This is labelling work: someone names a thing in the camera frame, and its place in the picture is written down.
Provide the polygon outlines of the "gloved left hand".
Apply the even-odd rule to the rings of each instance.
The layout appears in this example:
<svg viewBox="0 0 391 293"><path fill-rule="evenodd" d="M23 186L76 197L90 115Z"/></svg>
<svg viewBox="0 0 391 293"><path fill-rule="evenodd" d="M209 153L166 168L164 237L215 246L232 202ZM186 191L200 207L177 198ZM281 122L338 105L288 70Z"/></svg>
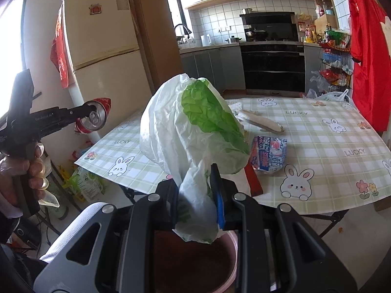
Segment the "gloved left hand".
<svg viewBox="0 0 391 293"><path fill-rule="evenodd" d="M58 208L57 197L47 191L49 186L46 178L46 167L41 157L44 146L38 143L35 147L35 157L32 161L19 157L4 156L1 160L1 214L7 219L22 216L17 188L13 179L24 174L29 175L28 185L38 198L38 203L43 206Z"/></svg>

